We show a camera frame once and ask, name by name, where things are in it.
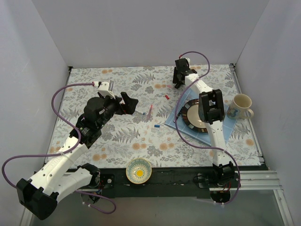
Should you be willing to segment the pink marker pen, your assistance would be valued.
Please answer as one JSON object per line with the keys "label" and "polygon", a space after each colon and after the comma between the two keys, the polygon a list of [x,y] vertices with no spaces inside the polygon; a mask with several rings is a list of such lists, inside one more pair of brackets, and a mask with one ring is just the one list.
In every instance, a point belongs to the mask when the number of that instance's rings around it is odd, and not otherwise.
{"label": "pink marker pen", "polygon": [[153,109],[153,105],[150,105],[149,112],[147,114],[147,120],[149,120],[151,118],[152,109]]}

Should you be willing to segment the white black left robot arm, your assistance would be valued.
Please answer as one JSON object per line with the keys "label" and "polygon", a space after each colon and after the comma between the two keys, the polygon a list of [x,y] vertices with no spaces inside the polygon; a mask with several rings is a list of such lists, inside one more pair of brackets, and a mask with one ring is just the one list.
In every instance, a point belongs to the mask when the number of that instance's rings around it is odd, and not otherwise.
{"label": "white black left robot arm", "polygon": [[29,179],[16,185],[20,203],[40,220],[48,218],[58,203],[78,188],[96,188],[100,183],[99,169],[86,163],[65,176],[66,171],[101,136],[102,127],[114,116],[133,114],[138,100],[126,92],[121,97],[98,96],[88,100],[76,129],[66,139],[58,155],[51,158]]}

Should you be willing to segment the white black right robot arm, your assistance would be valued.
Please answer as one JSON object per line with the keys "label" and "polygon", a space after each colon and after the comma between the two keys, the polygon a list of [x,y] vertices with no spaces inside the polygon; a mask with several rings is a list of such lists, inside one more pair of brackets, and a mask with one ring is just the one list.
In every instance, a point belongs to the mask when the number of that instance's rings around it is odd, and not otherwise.
{"label": "white black right robot arm", "polygon": [[218,187],[226,186],[235,176],[233,165],[235,162],[225,150],[226,143],[223,135],[225,110],[222,91],[213,89],[203,82],[198,73],[190,69],[189,59],[182,56],[175,60],[173,84],[175,88],[185,85],[186,90],[192,89],[198,94],[198,116],[205,124],[211,149],[214,151],[211,183]]}

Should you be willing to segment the striped rim cream plate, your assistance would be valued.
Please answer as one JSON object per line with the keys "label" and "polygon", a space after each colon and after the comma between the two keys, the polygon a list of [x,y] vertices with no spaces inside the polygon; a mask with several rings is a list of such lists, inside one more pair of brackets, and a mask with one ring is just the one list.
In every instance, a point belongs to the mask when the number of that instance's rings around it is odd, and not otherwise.
{"label": "striped rim cream plate", "polygon": [[198,115],[198,104],[198,99],[186,102],[181,108],[182,119],[189,129],[199,133],[207,133],[207,128]]}

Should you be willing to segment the floral patterned tablecloth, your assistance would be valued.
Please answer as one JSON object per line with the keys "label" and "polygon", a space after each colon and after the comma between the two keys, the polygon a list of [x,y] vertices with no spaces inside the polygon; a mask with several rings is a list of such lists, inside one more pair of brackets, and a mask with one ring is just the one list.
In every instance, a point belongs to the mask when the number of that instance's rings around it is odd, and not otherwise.
{"label": "floral patterned tablecloth", "polygon": [[[102,129],[101,137],[76,160],[75,166],[91,163],[99,168],[123,168],[138,157],[147,159],[153,167],[211,166],[212,150],[165,125],[184,91],[174,88],[173,73],[172,66],[72,69],[60,108],[62,118],[56,122],[49,153],[62,148],[87,101],[97,95],[95,88],[84,83],[110,79],[116,95],[124,91],[138,99],[137,111],[146,114],[114,116]],[[147,120],[150,105],[153,109]]]}

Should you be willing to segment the yellow centre patterned bowl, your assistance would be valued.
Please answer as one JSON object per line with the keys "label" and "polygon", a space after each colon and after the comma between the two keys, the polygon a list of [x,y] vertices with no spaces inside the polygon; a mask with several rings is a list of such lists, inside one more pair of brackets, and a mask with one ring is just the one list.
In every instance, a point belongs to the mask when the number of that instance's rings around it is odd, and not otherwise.
{"label": "yellow centre patterned bowl", "polygon": [[147,182],[152,174],[152,167],[149,161],[144,158],[136,158],[127,164],[126,177],[133,184]]}

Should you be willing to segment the light blue checkered napkin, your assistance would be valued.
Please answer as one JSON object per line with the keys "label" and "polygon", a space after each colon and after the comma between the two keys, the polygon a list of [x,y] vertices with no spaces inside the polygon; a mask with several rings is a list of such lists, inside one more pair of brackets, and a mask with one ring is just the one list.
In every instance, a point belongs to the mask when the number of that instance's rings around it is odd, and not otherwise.
{"label": "light blue checkered napkin", "polygon": [[198,94],[189,89],[181,98],[178,109],[171,112],[165,125],[175,129],[174,114],[177,113],[177,125],[180,132],[206,145],[211,145],[205,124],[194,116],[197,106]]}

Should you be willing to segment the cream painted mug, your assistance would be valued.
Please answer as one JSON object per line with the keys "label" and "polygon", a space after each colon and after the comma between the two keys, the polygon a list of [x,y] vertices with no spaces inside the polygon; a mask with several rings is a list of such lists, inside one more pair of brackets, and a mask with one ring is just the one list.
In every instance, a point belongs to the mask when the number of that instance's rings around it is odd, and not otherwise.
{"label": "cream painted mug", "polygon": [[250,119],[254,116],[253,110],[250,109],[251,106],[252,100],[249,96],[236,94],[226,111],[226,115],[233,120]]}

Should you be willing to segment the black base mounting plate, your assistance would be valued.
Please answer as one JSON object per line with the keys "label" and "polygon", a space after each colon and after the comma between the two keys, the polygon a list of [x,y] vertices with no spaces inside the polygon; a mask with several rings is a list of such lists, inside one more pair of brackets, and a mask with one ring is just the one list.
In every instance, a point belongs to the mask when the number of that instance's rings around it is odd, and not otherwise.
{"label": "black base mounting plate", "polygon": [[210,188],[229,192],[237,188],[238,174],[227,182],[218,182],[213,167],[153,168],[150,179],[134,184],[125,168],[100,169],[102,195],[108,198],[197,197],[210,199]]}

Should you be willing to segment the aluminium frame rail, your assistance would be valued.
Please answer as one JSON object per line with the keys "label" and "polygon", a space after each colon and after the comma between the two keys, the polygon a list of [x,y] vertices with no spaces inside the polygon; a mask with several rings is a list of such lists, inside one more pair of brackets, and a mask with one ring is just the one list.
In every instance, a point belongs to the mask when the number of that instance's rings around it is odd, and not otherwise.
{"label": "aluminium frame rail", "polygon": [[240,188],[230,189],[233,201],[211,203],[211,217],[220,226],[293,226],[276,171],[242,171]]}

